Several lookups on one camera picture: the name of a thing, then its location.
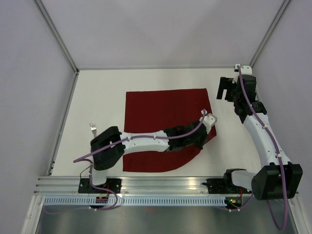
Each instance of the red cloth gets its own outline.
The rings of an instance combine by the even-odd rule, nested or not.
[[[124,131],[157,132],[188,125],[200,118],[200,111],[212,113],[206,89],[127,92]],[[216,136],[212,128],[209,140]],[[198,155],[200,149],[185,147],[178,152],[140,152],[123,156],[126,172],[166,172],[177,169]]]

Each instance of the white wall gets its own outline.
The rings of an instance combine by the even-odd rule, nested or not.
[[[21,231],[73,71],[31,0],[0,7],[0,233]]]
[[[249,63],[283,0],[43,0],[79,68]]]
[[[293,163],[312,220],[312,1],[291,2],[253,71],[271,126]]]

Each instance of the metal fork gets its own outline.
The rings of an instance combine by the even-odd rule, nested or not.
[[[96,127],[96,124],[92,122],[92,123],[90,123],[90,127],[91,127],[91,131],[93,133],[93,136],[97,137],[97,127]]]

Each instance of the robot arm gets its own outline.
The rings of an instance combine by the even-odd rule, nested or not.
[[[202,149],[217,118],[208,114],[206,110],[202,110],[201,113],[200,120],[187,126],[176,126],[154,133],[132,134],[120,132],[116,126],[108,128],[91,141],[91,152],[114,142],[119,143],[93,155],[93,184],[105,184],[107,170],[126,154],[144,151],[180,151],[189,145]]]
[[[292,164],[290,159],[285,155],[272,132],[264,105],[255,99],[256,78],[252,76],[251,67],[243,66],[241,72],[251,106],[260,117],[260,120],[272,133],[280,153],[277,154],[269,134],[250,110],[243,95],[241,84],[237,80],[238,76],[236,78],[221,77],[217,99],[222,99],[223,91],[226,89],[225,99],[234,103],[234,111],[250,133],[262,167],[257,174],[243,169],[227,170],[224,175],[224,178],[228,180],[226,183],[251,190],[258,200],[283,198],[282,179],[278,160],[278,157],[281,157],[285,170],[287,197],[293,198],[302,177],[302,168],[299,164]]]

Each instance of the black mounting bracket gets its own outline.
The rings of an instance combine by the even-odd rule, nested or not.
[[[120,193],[121,190],[121,179],[107,178],[106,183],[103,185],[97,185],[97,187],[110,189],[116,194]],[[79,194],[107,194],[104,190],[98,190],[90,185],[90,180],[88,178],[82,178],[79,182],[78,188]]]
[[[240,194],[240,189],[242,189],[244,194],[252,193],[251,191],[247,191],[247,189],[242,187],[226,185],[222,178],[207,179],[207,183],[202,183],[202,185],[207,186],[209,194]]]

